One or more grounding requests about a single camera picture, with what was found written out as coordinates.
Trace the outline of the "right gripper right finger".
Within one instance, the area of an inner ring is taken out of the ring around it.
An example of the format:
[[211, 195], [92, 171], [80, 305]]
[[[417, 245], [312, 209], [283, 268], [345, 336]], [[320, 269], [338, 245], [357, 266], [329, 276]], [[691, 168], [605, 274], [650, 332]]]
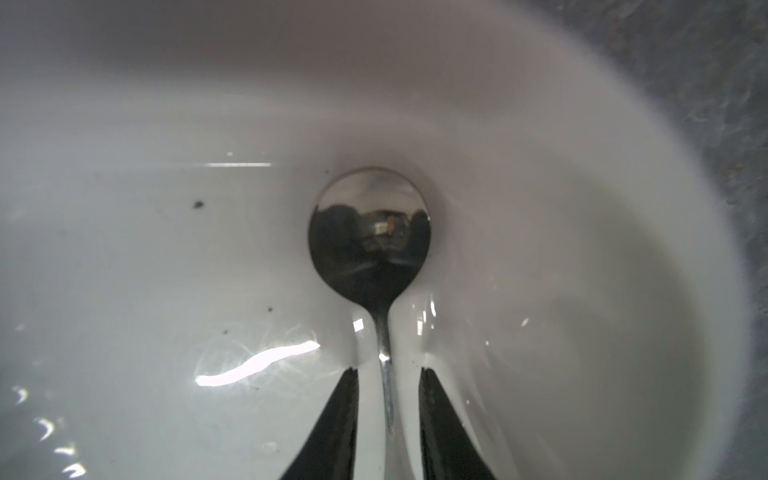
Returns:
[[419, 379], [420, 449], [426, 480], [493, 480], [435, 371]]

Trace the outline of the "silver spoon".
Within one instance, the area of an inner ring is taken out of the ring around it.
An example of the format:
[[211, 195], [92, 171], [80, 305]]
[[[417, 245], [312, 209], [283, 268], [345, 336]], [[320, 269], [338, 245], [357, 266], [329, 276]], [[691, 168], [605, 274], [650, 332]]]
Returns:
[[402, 174], [382, 167], [332, 180], [309, 221], [315, 270], [373, 320], [389, 435], [398, 430], [389, 311], [421, 271], [430, 243], [431, 218], [421, 192]]

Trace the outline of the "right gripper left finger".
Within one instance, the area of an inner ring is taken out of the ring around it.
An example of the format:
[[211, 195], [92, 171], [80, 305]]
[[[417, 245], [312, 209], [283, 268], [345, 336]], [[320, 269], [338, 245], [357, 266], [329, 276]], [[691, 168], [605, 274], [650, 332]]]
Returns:
[[352, 480], [356, 457], [359, 378], [345, 370], [282, 480]]

